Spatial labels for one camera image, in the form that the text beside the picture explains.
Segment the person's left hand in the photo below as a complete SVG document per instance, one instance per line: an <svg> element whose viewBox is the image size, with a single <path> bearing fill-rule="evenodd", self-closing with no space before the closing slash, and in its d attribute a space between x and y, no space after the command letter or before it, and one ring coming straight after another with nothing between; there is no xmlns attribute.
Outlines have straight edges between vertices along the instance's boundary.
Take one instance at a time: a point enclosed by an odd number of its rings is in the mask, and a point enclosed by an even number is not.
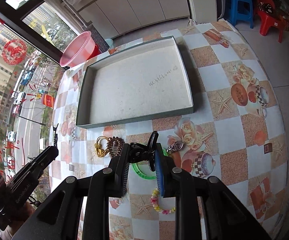
<svg viewBox="0 0 289 240"><path fill-rule="evenodd" d="M16 213L16 219L14 219L6 229L1 232L1 239L12 239L19 228L24 224L24 222L34 213L34 207L26 202L25 205L19 209Z"/></svg>

